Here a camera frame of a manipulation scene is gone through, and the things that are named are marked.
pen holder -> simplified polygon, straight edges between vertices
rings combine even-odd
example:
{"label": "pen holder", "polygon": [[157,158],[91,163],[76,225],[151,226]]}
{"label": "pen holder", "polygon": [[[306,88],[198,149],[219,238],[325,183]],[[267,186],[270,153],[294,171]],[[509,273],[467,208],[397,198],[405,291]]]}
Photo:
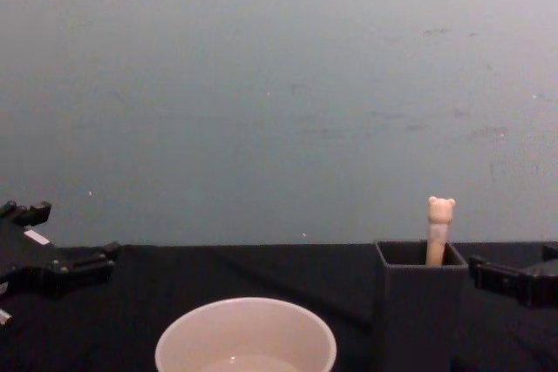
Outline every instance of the pen holder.
{"label": "pen holder", "polygon": [[426,240],[373,246],[372,370],[448,372],[466,261],[451,244],[440,267],[425,265]]}

gray wall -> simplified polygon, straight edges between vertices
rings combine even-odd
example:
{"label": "gray wall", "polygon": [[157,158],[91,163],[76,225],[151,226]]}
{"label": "gray wall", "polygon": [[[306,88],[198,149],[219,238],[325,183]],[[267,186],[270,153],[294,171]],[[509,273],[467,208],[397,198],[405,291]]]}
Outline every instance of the gray wall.
{"label": "gray wall", "polygon": [[0,197],[60,245],[556,237],[557,0],[0,0]]}

bear-topped pen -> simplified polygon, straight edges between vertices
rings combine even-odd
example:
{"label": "bear-topped pen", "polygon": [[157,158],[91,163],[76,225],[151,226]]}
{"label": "bear-topped pen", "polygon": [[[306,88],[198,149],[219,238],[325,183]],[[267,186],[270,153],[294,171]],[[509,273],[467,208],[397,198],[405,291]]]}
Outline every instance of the bear-topped pen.
{"label": "bear-topped pen", "polygon": [[426,250],[427,266],[442,266],[444,251],[448,240],[450,224],[453,221],[455,200],[450,198],[428,198],[428,248]]}

black tablecloth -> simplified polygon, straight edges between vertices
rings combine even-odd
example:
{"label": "black tablecloth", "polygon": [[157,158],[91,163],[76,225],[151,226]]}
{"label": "black tablecloth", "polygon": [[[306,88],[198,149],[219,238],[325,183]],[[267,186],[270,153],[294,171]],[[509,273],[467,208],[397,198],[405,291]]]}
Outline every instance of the black tablecloth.
{"label": "black tablecloth", "polygon": [[[465,257],[514,266],[541,257],[537,243],[457,247]],[[34,294],[2,301],[15,320],[0,330],[0,371],[153,372],[157,341],[179,316],[223,298],[267,296],[328,322],[338,346],[335,372],[368,372],[372,269],[369,245],[125,246],[109,283],[59,301]],[[558,310],[522,308],[475,290],[468,278],[461,304],[453,370],[558,371]]]}

white bowl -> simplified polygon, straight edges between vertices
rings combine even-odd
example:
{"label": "white bowl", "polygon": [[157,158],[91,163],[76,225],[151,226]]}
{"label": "white bowl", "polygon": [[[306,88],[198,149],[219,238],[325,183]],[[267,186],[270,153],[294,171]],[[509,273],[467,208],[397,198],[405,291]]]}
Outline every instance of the white bowl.
{"label": "white bowl", "polygon": [[330,372],[337,356],[328,325],[309,310],[268,298],[217,301],[163,333],[159,372]]}

